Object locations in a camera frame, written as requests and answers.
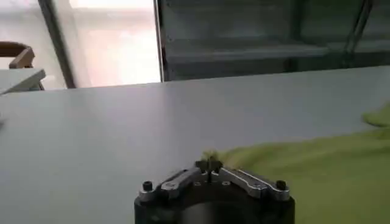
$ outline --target wooden chair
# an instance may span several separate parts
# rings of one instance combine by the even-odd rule
[[[0,57],[14,57],[9,64],[10,69],[33,68],[32,61],[35,54],[28,45],[11,41],[0,41]],[[34,89],[44,90],[41,83]]]

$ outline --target white tabletop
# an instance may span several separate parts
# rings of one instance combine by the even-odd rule
[[[206,149],[370,129],[389,86],[381,66],[3,95],[0,223],[132,223],[143,180]]]
[[[44,77],[42,69],[0,69],[0,94],[28,91]]]

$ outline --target white table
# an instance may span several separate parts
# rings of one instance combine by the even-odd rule
[[[29,91],[39,86],[45,76],[42,69],[0,69],[0,95]]]
[[[128,224],[143,180],[206,149],[372,127],[390,66],[0,97],[0,223]]]

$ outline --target green cloth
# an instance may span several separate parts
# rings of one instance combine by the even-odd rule
[[[390,104],[364,114],[372,131],[208,152],[226,166],[286,180],[296,223],[390,223]]]

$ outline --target silver metal bracket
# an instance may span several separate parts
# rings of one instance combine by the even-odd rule
[[[284,181],[274,183],[243,170],[227,167],[220,167],[220,169],[215,170],[215,167],[212,166],[209,166],[209,169],[203,172],[197,166],[175,172],[149,191],[141,188],[139,198],[141,201],[151,201],[156,197],[158,191],[163,190],[168,193],[168,199],[173,199],[180,196],[181,191],[188,185],[193,183],[199,185],[208,181],[220,181],[222,184],[225,183],[224,185],[232,183],[245,190],[253,198],[261,199],[266,195],[270,195],[277,201],[287,201],[290,198],[289,187],[286,186]]]

